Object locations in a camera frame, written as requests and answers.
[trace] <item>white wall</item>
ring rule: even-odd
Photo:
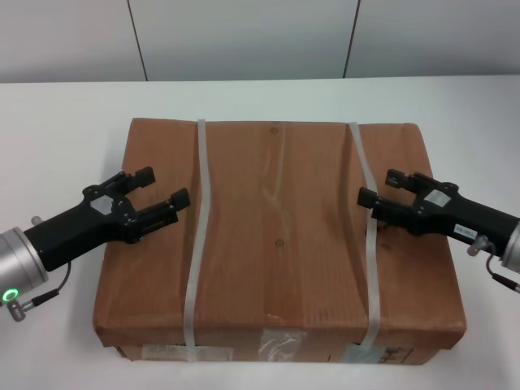
[[[362,0],[347,77],[520,73],[520,0]]]
[[[131,0],[149,80],[341,78],[357,0]]]
[[[0,0],[0,83],[144,79],[125,0]]]

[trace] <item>black cable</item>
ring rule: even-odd
[[[495,247],[495,244],[493,244],[492,242],[490,242],[489,244],[487,244],[487,249],[490,249],[489,251],[489,257],[487,258],[487,261],[486,261],[486,269],[487,269],[487,272],[489,272],[489,275],[491,275],[491,277],[493,278],[493,280],[495,280],[496,282],[502,284],[503,286],[515,291],[516,293],[520,293],[520,287],[518,286],[518,283],[515,282],[514,280],[511,280],[511,279],[508,279],[506,278],[505,276],[502,276],[500,274],[496,274],[495,272],[491,271],[491,267],[490,267],[490,264],[491,264],[491,260],[495,257],[495,254],[496,254],[496,247]]]
[[[58,291],[61,290],[63,288],[63,286],[65,285],[65,283],[67,282],[68,277],[71,274],[71,268],[72,268],[71,262],[68,262],[67,263],[67,273],[65,274],[65,278],[63,279],[63,282],[58,286],[58,288],[56,288]]]
[[[496,247],[495,247],[495,244],[493,244],[492,242],[490,242],[487,247],[491,250],[489,252],[489,257],[487,258],[487,261],[486,261],[486,269],[487,269],[487,272],[489,272],[489,275],[491,276],[494,276],[495,275],[495,272],[491,271],[491,267],[489,266],[490,263],[491,263],[491,260],[495,257],[495,253],[496,253]]]
[[[41,295],[38,295],[37,297],[34,297],[31,300],[32,307],[37,307],[37,306],[41,305],[42,303],[46,303],[49,299],[52,299],[52,298],[58,296],[59,290],[61,290],[63,288],[63,286],[65,285],[65,283],[68,280],[69,275],[71,274],[71,268],[72,268],[71,262],[68,262],[67,263],[67,273],[65,274],[65,277],[63,278],[62,283],[58,286],[58,288],[55,288],[54,290],[50,290]]]

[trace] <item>brown cardboard box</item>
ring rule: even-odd
[[[345,123],[209,122],[212,206],[195,310],[208,360],[340,362],[367,327],[366,210]],[[379,193],[388,168],[431,175],[413,124],[361,126]],[[129,195],[139,210],[189,190],[180,221],[136,245],[106,249],[93,322],[122,356],[183,360],[184,296],[201,202],[197,124],[134,119],[123,169],[152,166],[156,184]],[[422,364],[451,349],[466,321],[444,236],[388,227],[377,236],[379,362]]]

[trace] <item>white tabletop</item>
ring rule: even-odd
[[[0,231],[56,215],[77,204],[84,187],[115,174],[134,117],[414,122],[436,179],[520,215],[520,76],[4,84]],[[484,254],[471,258],[467,245],[450,245],[468,331],[424,366],[130,362],[93,331],[101,247],[75,260],[62,294],[22,323],[0,310],[0,388],[520,388],[520,296],[489,277]],[[64,271],[24,298],[57,286]]]

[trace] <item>plastic strap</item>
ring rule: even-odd
[[[201,211],[198,216],[197,231],[193,244],[192,262],[189,268],[188,286],[186,288],[186,299],[184,301],[184,342],[188,362],[197,360],[195,349],[195,333],[193,320],[195,316],[195,302],[197,301],[198,277],[201,273],[202,253],[206,242],[208,221],[211,209],[211,181],[210,168],[208,166],[208,150],[206,146],[206,121],[199,119],[198,131],[198,161],[201,170]]]
[[[357,123],[349,123],[350,131],[356,145],[357,155],[361,161],[366,187],[377,192],[374,176],[368,166],[365,150]],[[371,347],[379,333],[381,323],[381,307],[379,302],[379,278],[377,275],[377,258],[375,256],[375,238],[377,236],[377,220],[371,217],[372,210],[367,211],[366,225],[366,289],[368,291],[368,328],[365,338],[361,342],[362,347]]]

